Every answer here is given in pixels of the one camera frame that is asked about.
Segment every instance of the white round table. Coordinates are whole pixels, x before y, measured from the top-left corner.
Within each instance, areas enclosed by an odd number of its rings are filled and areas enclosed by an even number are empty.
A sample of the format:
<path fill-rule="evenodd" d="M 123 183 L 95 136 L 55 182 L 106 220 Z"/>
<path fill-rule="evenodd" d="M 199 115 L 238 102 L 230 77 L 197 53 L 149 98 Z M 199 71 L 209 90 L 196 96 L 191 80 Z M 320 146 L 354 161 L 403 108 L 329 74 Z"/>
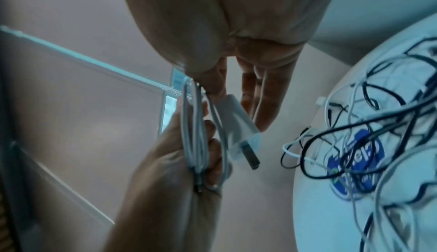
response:
<path fill-rule="evenodd" d="M 437 14 L 434 14 L 396 34 L 358 62 L 351 71 L 337 84 L 343 86 L 355 79 L 378 58 L 396 56 L 424 36 L 437 36 Z M 323 107 L 316 114 L 311 126 L 325 129 Z M 393 184 L 387 184 L 387 191 L 397 192 L 399 197 L 411 197 L 417 193 L 418 178 L 424 180 L 435 176 L 430 166 L 432 161 L 421 161 L 414 167 L 406 165 L 399 172 Z M 372 211 L 372 203 L 363 199 L 357 202 L 357 215 L 360 226 L 364 228 Z M 419 251 L 436 251 L 437 240 L 437 202 L 418 212 L 421 230 Z M 295 173 L 293 189 L 293 220 L 295 237 L 299 252 L 347 252 L 359 250 L 361 236 L 354 224 L 352 205 L 340 199 L 332 191 L 329 180 L 312 180 L 305 177 L 298 168 Z M 384 251 L 378 236 L 372 236 L 378 251 Z"/>

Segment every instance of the human hand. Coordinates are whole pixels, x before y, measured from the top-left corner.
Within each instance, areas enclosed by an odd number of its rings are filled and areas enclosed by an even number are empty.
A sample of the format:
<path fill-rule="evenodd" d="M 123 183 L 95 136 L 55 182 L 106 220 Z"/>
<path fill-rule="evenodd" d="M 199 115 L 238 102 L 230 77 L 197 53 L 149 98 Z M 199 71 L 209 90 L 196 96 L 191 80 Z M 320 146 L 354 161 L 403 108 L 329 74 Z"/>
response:
<path fill-rule="evenodd" d="M 179 104 L 135 171 L 105 252 L 210 250 L 221 193 L 194 191 L 193 174 L 187 168 L 182 145 Z M 203 113 L 207 115 L 206 104 Z M 210 157 L 205 176 L 214 185 L 221 178 L 221 145 L 213 139 L 215 126 L 210 120 L 205 121 L 205 128 Z"/>
<path fill-rule="evenodd" d="M 330 0 L 126 0 L 149 43 L 199 82 L 226 94 L 226 57 L 243 69 L 241 104 L 261 131 L 279 113 L 304 44 Z"/>

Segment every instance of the tangled cable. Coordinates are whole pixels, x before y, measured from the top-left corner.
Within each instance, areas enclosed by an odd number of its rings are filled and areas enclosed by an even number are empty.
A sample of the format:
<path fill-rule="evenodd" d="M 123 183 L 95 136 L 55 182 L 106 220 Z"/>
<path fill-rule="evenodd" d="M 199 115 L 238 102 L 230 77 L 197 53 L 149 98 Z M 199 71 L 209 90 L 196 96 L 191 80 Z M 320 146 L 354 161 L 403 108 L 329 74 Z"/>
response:
<path fill-rule="evenodd" d="M 414 54 L 411 53 L 413 50 L 417 50 L 421 45 L 426 46 L 435 41 L 437 41 L 437 37 L 422 39 L 411 46 L 402 55 L 385 59 L 376 65 L 370 65 L 370 68 L 368 68 L 361 77 L 357 78 L 354 83 L 340 87 L 332 92 L 326 99 L 324 108 L 326 130 L 321 131 L 313 128 L 305 129 L 300 134 L 300 137 L 295 141 L 284 144 L 283 146 L 284 154 L 281 157 L 281 165 L 284 168 L 294 169 L 300 167 L 302 173 L 308 178 L 316 180 L 336 180 L 336 182 L 339 182 L 344 187 L 347 193 L 347 198 L 352 203 L 355 226 L 361 234 L 360 252 L 364 251 L 365 246 L 373 252 L 376 251 L 375 246 L 369 240 L 369 234 L 373 224 L 375 224 L 376 232 L 382 236 L 385 249 L 387 251 L 392 251 L 387 236 L 382 230 L 381 224 L 383 221 L 386 221 L 389 225 L 390 238 L 402 251 L 417 251 L 417 221 L 411 205 L 417 203 L 425 195 L 428 186 L 437 185 L 437 181 L 423 183 L 419 188 L 417 196 L 410 201 L 388 203 L 381 199 L 381 191 L 400 163 L 409 159 L 412 155 L 416 155 L 417 153 L 428 149 L 437 148 L 437 144 L 428 144 L 437 129 L 437 118 L 435 114 L 437 104 L 437 61 L 431 57 L 433 56 L 432 53 L 431 56 L 423 55 L 423 50 L 416 51 Z M 425 83 L 421 83 L 420 80 L 403 75 L 379 75 L 382 71 L 387 71 L 388 68 L 391 68 L 391 73 L 393 73 L 400 68 L 400 65 L 405 64 L 405 62 L 412 62 L 414 64 L 419 62 L 425 63 L 428 67 L 432 67 L 432 69 L 430 69 L 432 70 L 432 75 Z M 413 84 L 415 88 L 418 89 L 416 95 L 407 103 L 398 93 L 385 86 L 383 87 L 374 83 L 374 81 L 382 80 L 386 84 L 390 79 L 395 79 L 402 83 Z M 363 98 L 357 99 L 358 90 L 360 88 Z M 368 92 L 369 88 L 385 93 L 389 98 L 396 101 L 399 106 L 396 106 L 395 108 L 382 108 L 383 103 L 381 103 L 379 99 L 370 97 Z M 347 89 L 351 90 L 351 95 L 349 96 L 346 106 L 332 101 L 332 98 L 337 93 Z M 356 110 L 356 106 L 359 103 L 366 103 L 370 109 L 375 111 L 375 113 L 371 115 L 363 115 Z M 340 111 L 335 118 L 335 121 L 332 122 L 332 109 L 334 108 L 337 108 Z M 347 124 L 337 126 L 342 114 L 347 115 Z M 420 127 L 418 121 L 423 117 L 426 118 L 425 121 L 432 121 L 431 126 L 423 134 L 414 134 L 414 130 Z M 353 129 L 359 129 L 363 126 L 366 126 L 368 133 L 348 144 Z M 383 135 L 396 136 L 399 138 L 399 142 L 392 153 L 380 159 L 377 153 L 376 140 Z M 302 145 L 304 139 L 308 139 L 308 141 Z M 311 145 L 318 139 L 322 142 L 318 148 L 314 150 L 312 156 L 307 156 Z M 407 149 L 413 140 L 415 141 L 413 145 L 414 147 Z M 289 149 L 296 143 L 300 143 L 301 145 L 301 154 L 295 154 L 289 151 Z M 329 148 L 323 157 L 323 163 L 320 163 L 315 159 L 318 158 L 323 143 L 327 143 Z M 355 169 L 354 162 L 356 159 L 356 153 L 365 147 L 371 148 L 369 159 L 362 168 L 359 170 Z M 327 156 L 330 155 L 333 149 L 336 151 L 339 159 L 338 168 L 336 169 L 330 169 L 326 164 Z M 299 162 L 294 166 L 284 165 L 284 156 L 286 154 L 298 158 Z M 308 170 L 308 165 L 320 167 L 325 171 L 325 174 L 311 174 Z M 366 187 L 364 185 L 363 178 L 365 178 L 365 176 L 367 176 L 367 178 L 371 176 L 373 179 L 374 184 L 372 184 L 371 187 Z M 373 199 L 374 211 L 369 216 L 365 228 L 362 229 L 357 218 L 356 199 L 364 196 L 369 196 Z M 413 236 L 412 247 L 408 247 L 408 244 L 402 240 L 387 215 L 386 211 L 393 208 L 403 209 L 410 216 Z"/>
<path fill-rule="evenodd" d="M 211 113 L 222 145 L 222 175 L 219 182 L 215 185 L 209 185 L 204 179 L 203 174 L 209 165 L 209 153 L 208 139 L 203 120 L 202 96 L 206 97 L 209 112 Z M 190 102 L 193 110 L 191 121 L 189 120 Z M 202 87 L 189 77 L 185 77 L 182 82 L 181 133 L 185 159 L 188 168 L 194 173 L 196 191 L 201 192 L 202 186 L 208 190 L 217 191 L 221 188 L 229 173 L 228 142 L 226 141 L 226 134 L 223 131 L 214 104 L 208 95 L 202 93 Z"/>

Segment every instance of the sticker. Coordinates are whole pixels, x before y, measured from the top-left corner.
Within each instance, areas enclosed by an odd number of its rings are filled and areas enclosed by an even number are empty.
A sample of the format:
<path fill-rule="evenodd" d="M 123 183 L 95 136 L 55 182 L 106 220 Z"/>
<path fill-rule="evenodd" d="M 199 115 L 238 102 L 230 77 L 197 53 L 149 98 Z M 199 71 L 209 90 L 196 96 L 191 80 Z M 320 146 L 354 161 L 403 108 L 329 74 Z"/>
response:
<path fill-rule="evenodd" d="M 349 151 L 352 149 L 352 147 L 362 139 L 363 137 L 367 136 L 369 134 L 368 130 L 361 129 L 358 131 L 354 139 L 347 145 L 346 149 Z M 352 163 L 352 170 L 364 170 L 364 167 L 369 163 L 370 157 L 372 154 L 372 145 L 371 143 L 367 143 L 364 147 L 362 147 L 360 150 L 357 150 L 355 153 L 354 161 Z M 384 148 L 382 146 L 382 143 L 379 139 L 375 139 L 375 156 L 372 162 L 370 163 L 368 169 L 374 169 L 378 166 L 381 159 L 383 159 L 385 156 Z M 332 155 L 329 157 L 328 162 L 326 166 L 331 169 L 333 172 L 337 172 L 340 169 L 340 156 L 338 154 Z M 377 182 L 378 174 L 376 175 L 365 175 L 361 179 L 361 183 L 364 187 L 364 189 L 371 189 Z M 331 179 L 331 188 L 332 190 L 343 199 L 348 199 L 347 196 L 347 190 L 343 186 L 343 184 L 340 182 L 342 180 L 343 182 L 346 182 L 345 175 L 343 174 L 341 177 L 333 178 Z M 356 189 L 356 186 L 354 182 L 352 182 L 352 190 L 353 194 L 359 194 L 359 192 Z"/>

